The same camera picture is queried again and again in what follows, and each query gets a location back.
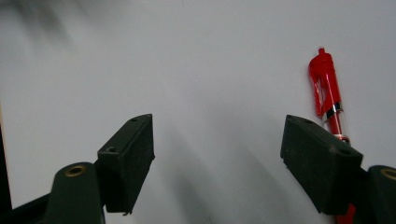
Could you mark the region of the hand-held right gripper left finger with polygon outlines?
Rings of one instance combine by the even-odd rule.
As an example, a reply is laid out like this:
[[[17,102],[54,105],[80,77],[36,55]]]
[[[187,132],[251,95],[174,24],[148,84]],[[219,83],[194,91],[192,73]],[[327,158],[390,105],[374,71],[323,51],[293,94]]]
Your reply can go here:
[[[131,214],[154,158],[152,116],[127,120],[96,162],[58,171],[43,224],[106,224],[106,212]]]

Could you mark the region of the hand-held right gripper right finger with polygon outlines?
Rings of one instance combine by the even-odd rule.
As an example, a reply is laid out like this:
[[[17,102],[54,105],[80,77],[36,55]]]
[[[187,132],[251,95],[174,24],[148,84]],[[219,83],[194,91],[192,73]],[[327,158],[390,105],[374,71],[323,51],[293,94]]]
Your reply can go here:
[[[286,116],[280,157],[316,209],[352,224],[396,224],[396,169],[361,168],[363,155],[315,122]]]

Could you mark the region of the red pen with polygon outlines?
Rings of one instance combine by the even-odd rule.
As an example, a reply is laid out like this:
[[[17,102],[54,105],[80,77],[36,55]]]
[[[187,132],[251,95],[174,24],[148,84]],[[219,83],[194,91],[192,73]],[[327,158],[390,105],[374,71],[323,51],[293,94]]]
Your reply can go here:
[[[318,49],[308,65],[308,75],[313,87],[315,109],[328,132],[350,144],[344,122],[344,108],[332,55],[325,48]]]

